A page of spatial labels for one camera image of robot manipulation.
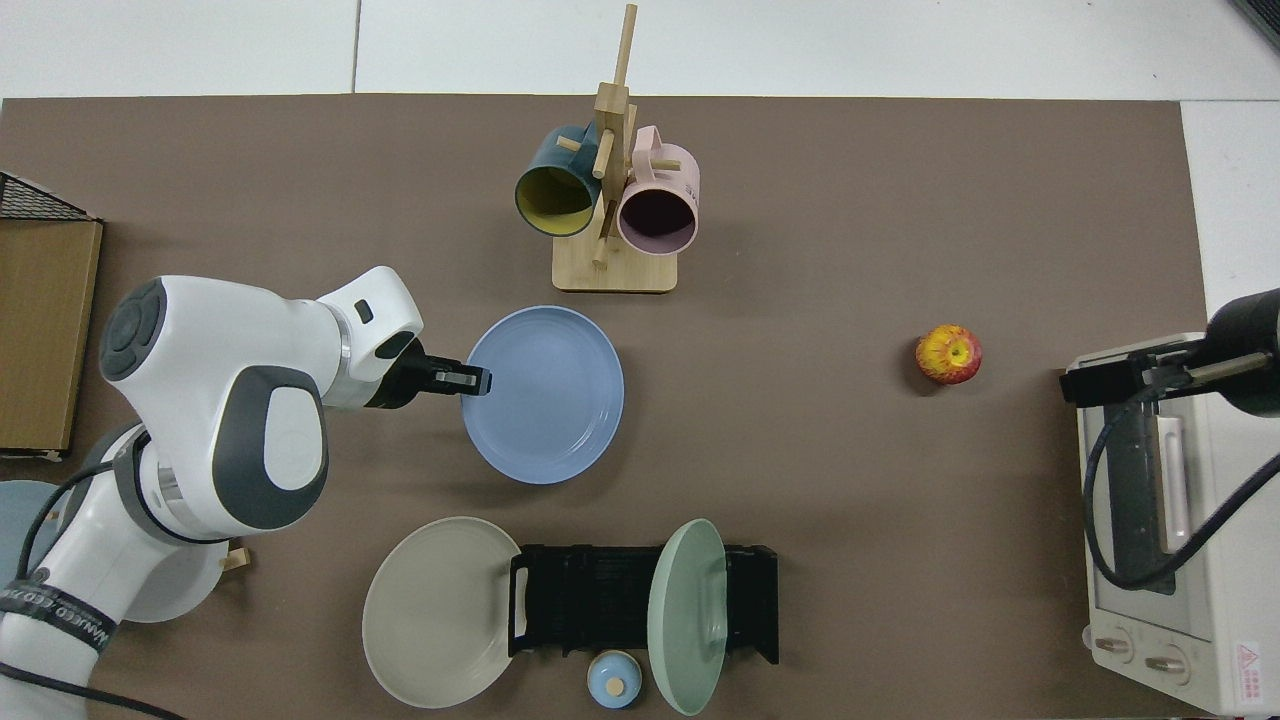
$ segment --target black cable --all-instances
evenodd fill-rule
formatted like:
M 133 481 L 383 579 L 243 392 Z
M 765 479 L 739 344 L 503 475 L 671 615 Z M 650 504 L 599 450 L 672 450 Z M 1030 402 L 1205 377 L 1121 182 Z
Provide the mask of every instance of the black cable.
M 1094 527 L 1094 520 L 1093 520 L 1094 478 L 1097 477 L 1098 473 L 1098 462 L 1102 460 L 1102 452 L 1106 451 L 1107 438 L 1111 436 L 1111 430 L 1116 428 L 1120 420 L 1125 415 L 1128 415 L 1130 410 L 1142 405 L 1143 402 L 1156 401 L 1160 397 L 1162 397 L 1166 391 L 1176 387 L 1183 387 L 1188 384 L 1188 382 L 1189 382 L 1188 377 L 1181 377 L 1170 384 L 1148 387 L 1138 392 L 1133 397 L 1130 397 L 1124 405 L 1120 406 L 1116 414 L 1112 415 L 1111 419 L 1107 420 L 1105 425 L 1102 425 L 1102 432 L 1098 433 L 1098 439 L 1094 441 L 1093 448 L 1089 451 L 1088 462 L 1085 464 L 1084 468 L 1084 488 L 1083 488 L 1084 537 L 1089 544 L 1089 555 L 1093 557 L 1093 565 L 1098 569 L 1100 573 L 1102 573 L 1102 577 L 1106 578 L 1108 583 L 1116 585 L 1120 589 L 1126 589 L 1126 591 L 1142 589 L 1149 585 L 1151 583 L 1155 583 L 1176 573 L 1179 568 L 1185 565 L 1187 561 L 1190 560 L 1199 551 L 1199 548 L 1204 546 L 1206 542 L 1208 542 L 1208 538 L 1213 537 L 1213 534 L 1217 533 L 1217 530 L 1221 529 L 1224 524 L 1226 524 L 1226 521 L 1231 518 L 1231 515 L 1235 514 L 1236 510 L 1240 509 L 1242 505 L 1244 505 L 1251 497 L 1253 497 L 1253 493 L 1262 489 L 1262 486 L 1265 486 L 1267 480 L 1270 480 L 1277 473 L 1280 473 L 1280 454 L 1277 454 L 1271 460 L 1267 460 L 1252 475 L 1249 475 L 1249 478 L 1244 480 L 1244 483 L 1240 484 L 1240 487 L 1235 488 L 1235 492 L 1233 492 L 1231 496 L 1226 498 L 1226 502 L 1219 506 L 1219 509 L 1215 510 L 1213 514 L 1210 515 L 1207 520 L 1204 520 L 1204 524 L 1202 524 L 1194 533 L 1192 533 L 1192 537 L 1187 539 L 1187 544 L 1178 548 L 1176 552 L 1170 555 L 1164 562 L 1152 568 L 1151 570 L 1140 575 L 1125 578 L 1117 574 L 1110 565 L 1107 565 L 1106 559 L 1102 557 L 1102 550 L 1098 547 L 1098 532 L 1097 528 Z
M 86 700 L 96 700 L 99 702 L 105 702 L 108 705 L 115 705 L 128 710 L 134 710 L 137 712 L 142 712 L 152 717 L 160 717 L 161 720 L 187 720 L 182 715 L 169 712 L 163 707 L 156 707 L 154 705 L 148 705 L 140 700 L 118 696 L 115 693 L 109 693 L 106 691 L 96 691 L 93 688 L 86 688 L 84 685 L 77 685 L 74 683 L 64 683 L 63 680 L 58 680 L 55 678 L 49 678 L 36 673 L 28 673 L 27 670 L 23 670 L 20 667 L 14 667 L 13 665 L 8 665 L 4 662 L 0 662 L 0 675 L 23 683 L 31 683 L 32 685 L 49 688 L 51 691 L 58 691 L 67 694 L 83 697 Z
M 105 473 L 111 469 L 111 462 L 99 462 L 97 465 L 91 465 L 88 468 L 82 468 L 77 470 L 72 477 L 67 478 L 63 484 L 58 486 L 58 489 L 49 496 L 45 501 L 45 506 L 40 509 L 40 514 L 31 521 L 31 527 L 27 529 L 27 537 L 22 541 L 22 552 L 18 556 L 18 575 L 17 580 L 26 580 L 29 577 L 31 565 L 31 550 L 36 544 L 36 536 L 40 533 L 41 525 L 45 524 L 45 519 L 49 518 L 49 512 L 52 511 L 58 501 L 70 492 L 79 483 Z M 129 697 L 119 696 L 115 693 L 109 693 L 106 691 L 99 691 L 93 688 L 87 688 L 84 685 L 77 685 L 74 683 L 67 683 L 56 678 L 49 678 L 46 675 L 40 675 L 37 673 L 31 673 L 20 667 L 14 667 L 13 665 L 0 662 L 0 675 L 18 680 L 22 683 L 29 683 L 32 685 L 38 685 L 42 688 L 49 688 L 51 691 L 58 691 L 86 700 L 95 700 L 97 702 L 105 702 L 108 705 L 115 705 L 152 717 L 160 717 L 161 720 L 186 720 L 182 715 L 169 712 L 163 707 L 156 707 L 148 705 L 140 700 L 133 700 Z
M 22 541 L 22 552 L 18 555 L 18 574 L 14 577 L 15 580 L 26 580 L 31 577 L 31 548 L 36 544 L 36 536 L 40 533 L 41 525 L 45 524 L 45 518 L 49 518 L 49 512 L 52 511 L 58 501 L 61 500 L 64 495 L 74 489 L 81 482 L 97 475 L 99 473 L 105 473 L 111 469 L 110 462 L 99 462 L 97 465 L 90 465 L 88 468 L 81 468 L 72 477 L 58 486 L 54 495 L 49 496 L 45 501 L 45 506 L 40 509 L 40 514 L 32 520 L 31 527 L 27 528 L 27 537 Z

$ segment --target dish rack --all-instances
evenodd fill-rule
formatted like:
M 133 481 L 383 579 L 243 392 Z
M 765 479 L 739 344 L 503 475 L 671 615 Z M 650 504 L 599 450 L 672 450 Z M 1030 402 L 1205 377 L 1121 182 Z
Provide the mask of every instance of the dish rack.
M 641 650 L 649 646 L 649 587 L 662 546 L 522 544 L 511 559 L 507 655 L 559 646 Z M 763 544 L 724 546 L 728 571 L 726 651 L 754 648 L 778 664 L 778 556 Z M 518 571 L 525 577 L 525 632 L 516 635 Z

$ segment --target blue plate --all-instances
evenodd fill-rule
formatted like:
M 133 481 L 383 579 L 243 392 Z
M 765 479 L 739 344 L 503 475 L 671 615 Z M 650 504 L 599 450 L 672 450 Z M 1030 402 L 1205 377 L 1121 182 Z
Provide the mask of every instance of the blue plate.
M 27 538 L 31 521 L 40 514 L 49 496 L 58 486 L 37 483 L 36 480 L 0 482 L 0 585 L 9 583 L 18 574 L 18 556 L 22 555 L 22 542 Z M 59 500 L 65 505 L 67 498 Z M 36 543 L 31 547 L 31 566 L 36 568 L 54 544 L 58 536 L 58 521 L 49 521 L 36 533 Z
M 508 478 L 567 480 L 590 468 L 618 429 L 622 364 L 581 313 L 517 310 L 489 328 L 467 364 L 493 373 L 493 389 L 462 397 L 462 421 L 480 455 Z

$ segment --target pink mug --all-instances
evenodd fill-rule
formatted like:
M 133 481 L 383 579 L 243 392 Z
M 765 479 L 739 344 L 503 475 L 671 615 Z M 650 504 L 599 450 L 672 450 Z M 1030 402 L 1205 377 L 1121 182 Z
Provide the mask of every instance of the pink mug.
M 677 163 L 680 169 L 666 169 Z M 698 161 L 684 147 L 663 143 L 657 127 L 645 126 L 636 131 L 631 167 L 635 178 L 618 202 L 618 234 L 646 255 L 689 247 L 698 236 Z

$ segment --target oven knob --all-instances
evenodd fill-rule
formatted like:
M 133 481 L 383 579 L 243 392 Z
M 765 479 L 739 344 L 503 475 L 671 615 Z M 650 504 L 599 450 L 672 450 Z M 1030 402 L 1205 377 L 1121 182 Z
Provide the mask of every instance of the oven knob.
M 1133 641 L 1129 633 L 1120 628 L 1107 628 L 1107 634 L 1101 638 L 1092 638 L 1092 646 L 1115 655 L 1120 662 L 1133 662 Z
M 1165 646 L 1165 655 L 1160 657 L 1148 657 L 1146 664 L 1147 667 L 1151 667 L 1157 673 L 1172 675 L 1174 682 L 1179 685 L 1185 685 L 1192 679 L 1190 667 L 1187 664 L 1187 656 L 1183 655 L 1183 651 L 1178 650 L 1176 646 Z

